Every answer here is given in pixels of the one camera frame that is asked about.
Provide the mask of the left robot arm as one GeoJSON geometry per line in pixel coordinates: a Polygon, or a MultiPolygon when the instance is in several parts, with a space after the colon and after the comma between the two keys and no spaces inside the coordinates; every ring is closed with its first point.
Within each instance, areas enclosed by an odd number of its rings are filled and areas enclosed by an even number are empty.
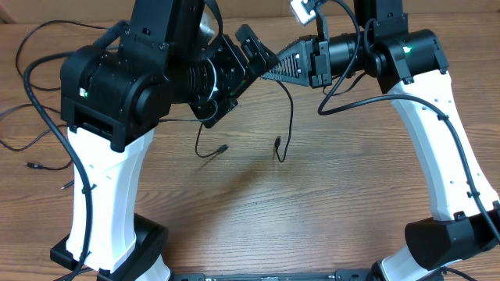
{"type": "Polygon", "coordinates": [[[235,37],[203,31],[214,1],[137,0],[129,21],[84,46],[60,70],[62,119],[77,154],[73,224],[52,261],[100,280],[169,280],[167,230],[134,210],[155,128],[174,104],[214,126],[278,63],[248,26],[235,37]]]}

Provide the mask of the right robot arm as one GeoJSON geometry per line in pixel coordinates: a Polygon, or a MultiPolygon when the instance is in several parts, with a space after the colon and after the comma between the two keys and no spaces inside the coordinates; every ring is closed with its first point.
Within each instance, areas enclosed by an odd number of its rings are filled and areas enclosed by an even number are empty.
{"type": "Polygon", "coordinates": [[[434,32],[412,32],[400,1],[346,7],[355,32],[330,37],[320,1],[293,1],[302,24],[318,33],[283,49],[266,79],[323,88],[337,96],[359,71],[374,77],[404,123],[425,176],[431,216],[405,227],[405,246],[370,269],[337,280],[439,280],[452,263],[499,243],[499,196],[474,156],[452,94],[449,64],[434,32]]]}

